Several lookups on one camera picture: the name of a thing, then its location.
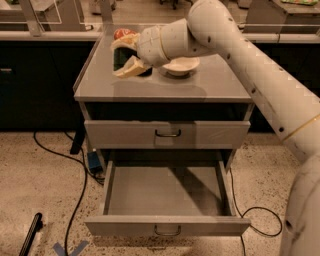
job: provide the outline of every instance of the power cord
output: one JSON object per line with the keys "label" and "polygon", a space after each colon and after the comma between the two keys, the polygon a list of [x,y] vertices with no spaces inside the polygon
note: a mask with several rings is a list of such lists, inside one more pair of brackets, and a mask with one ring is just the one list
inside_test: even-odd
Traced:
{"label": "power cord", "polygon": [[[273,215],[277,218],[277,220],[278,220],[278,222],[279,222],[279,224],[280,224],[280,230],[279,230],[277,233],[275,233],[275,234],[267,234],[267,233],[262,232],[261,230],[257,229],[255,226],[253,226],[253,225],[251,225],[251,224],[250,224],[250,228],[252,228],[252,229],[253,229],[255,232],[257,232],[259,235],[262,235],[262,236],[265,236],[265,237],[268,237],[268,238],[276,237],[276,236],[280,235],[281,232],[282,232],[282,228],[283,228],[283,227],[282,227],[282,221],[281,221],[280,217],[279,217],[274,211],[272,211],[272,210],[270,210],[270,209],[268,209],[268,208],[265,208],[265,207],[254,206],[254,207],[251,207],[251,208],[249,208],[248,210],[246,210],[243,214],[240,212],[240,210],[239,210],[239,208],[238,208],[238,205],[237,205],[235,193],[234,193],[234,182],[233,182],[232,168],[230,168],[230,175],[231,175],[231,189],[232,189],[233,201],[234,201],[234,205],[235,205],[236,210],[237,210],[238,214],[240,215],[240,217],[241,217],[241,218],[244,218],[244,216],[245,216],[248,212],[250,212],[250,211],[252,211],[252,210],[257,210],[257,209],[258,209],[258,210],[268,211],[268,212],[270,212],[271,214],[273,214]],[[246,256],[245,243],[244,243],[243,237],[240,236],[240,238],[241,238],[241,244],[242,244],[242,248],[243,248],[243,255]]]}
{"label": "power cord", "polygon": [[[69,134],[67,134],[66,132],[65,132],[65,135],[66,135],[69,139],[73,140],[73,138],[72,138]],[[86,187],[87,187],[88,175],[90,175],[92,178],[94,178],[94,180],[95,180],[96,182],[98,182],[100,185],[103,185],[103,179],[102,179],[102,178],[96,178],[95,175],[93,175],[93,174],[88,170],[88,168],[87,168],[87,166],[86,166],[86,164],[85,164],[85,157],[84,157],[84,152],[83,152],[82,147],[80,147],[81,154],[82,154],[82,161],[80,161],[79,159],[76,159],[76,158],[74,158],[74,157],[71,157],[71,156],[68,156],[68,155],[65,155],[65,154],[62,154],[62,153],[59,153],[59,152],[56,152],[56,151],[53,151],[53,150],[51,150],[51,149],[48,149],[48,148],[44,147],[44,146],[38,141],[38,139],[37,139],[37,131],[35,131],[35,132],[33,133],[33,139],[34,139],[34,141],[36,142],[36,144],[37,144],[40,148],[44,149],[45,151],[48,151],[48,152],[50,152],[50,153],[52,153],[52,154],[55,154],[55,155],[58,155],[58,156],[61,156],[61,157],[70,159],[70,160],[75,161],[75,162],[77,162],[77,163],[80,163],[80,164],[83,166],[83,169],[84,169],[85,175],[84,175],[84,182],[83,182],[82,191],[81,191],[80,197],[79,197],[79,199],[78,199],[78,202],[77,202],[77,204],[76,204],[76,206],[75,206],[75,208],[74,208],[74,210],[73,210],[73,213],[72,213],[72,215],[71,215],[71,218],[70,218],[70,220],[69,220],[69,223],[68,223],[68,226],[67,226],[67,230],[66,230],[66,234],[65,234],[65,239],[64,239],[65,256],[68,256],[68,237],[69,237],[69,232],[70,232],[70,229],[71,229],[71,226],[72,226],[72,222],[73,222],[73,220],[74,220],[74,217],[75,217],[75,215],[76,215],[76,213],[77,213],[77,211],[78,211],[78,209],[79,209],[79,206],[80,206],[80,204],[81,204],[81,201],[82,201],[82,199],[83,199],[83,196],[84,196],[84,193],[85,193],[85,190],[86,190]]]}

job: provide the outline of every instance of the white bowl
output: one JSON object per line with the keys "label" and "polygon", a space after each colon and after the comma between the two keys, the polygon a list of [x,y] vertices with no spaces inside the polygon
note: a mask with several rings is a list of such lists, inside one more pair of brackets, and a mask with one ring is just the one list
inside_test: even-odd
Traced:
{"label": "white bowl", "polygon": [[185,76],[190,71],[194,70],[200,64],[200,59],[195,58],[177,58],[162,67],[173,76]]}

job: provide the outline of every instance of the terrazzo floor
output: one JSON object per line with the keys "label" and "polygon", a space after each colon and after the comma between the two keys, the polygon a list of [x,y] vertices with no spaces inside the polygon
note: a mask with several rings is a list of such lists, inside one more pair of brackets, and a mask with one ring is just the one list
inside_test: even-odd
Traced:
{"label": "terrazzo floor", "polygon": [[[64,133],[41,132],[37,138],[45,147],[69,154],[71,141]],[[0,132],[0,152],[0,255],[19,254],[37,212],[43,214],[44,226],[36,234],[29,255],[59,255],[53,247],[64,245],[67,224],[82,190],[82,166],[44,151],[34,142],[32,132]],[[73,157],[81,159],[80,154]],[[232,163],[240,211],[263,206],[283,219],[298,167],[274,134],[249,133]],[[94,237],[84,220],[97,214],[102,193],[102,186],[89,178],[69,234],[70,254],[85,241],[88,244],[81,253],[74,255],[243,255],[239,237]],[[248,217],[265,232],[279,229],[269,213],[257,210]],[[281,236],[266,238],[249,228],[243,238],[247,256],[278,255]]]}

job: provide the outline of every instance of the blue tape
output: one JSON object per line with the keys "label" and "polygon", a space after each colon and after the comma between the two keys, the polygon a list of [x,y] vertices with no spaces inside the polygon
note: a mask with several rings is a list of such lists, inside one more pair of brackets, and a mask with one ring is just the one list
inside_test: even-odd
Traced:
{"label": "blue tape", "polygon": [[[70,256],[78,256],[88,244],[88,241],[81,241],[81,243],[77,246],[76,249],[73,250]],[[64,249],[59,243],[54,244],[53,250],[56,252],[58,256],[65,256]]]}

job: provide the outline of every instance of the closed drawer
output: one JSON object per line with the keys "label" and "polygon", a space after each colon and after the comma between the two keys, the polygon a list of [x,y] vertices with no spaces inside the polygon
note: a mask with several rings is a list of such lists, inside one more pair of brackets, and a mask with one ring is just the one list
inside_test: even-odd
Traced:
{"label": "closed drawer", "polygon": [[86,121],[94,148],[239,148],[248,121],[139,122]]}

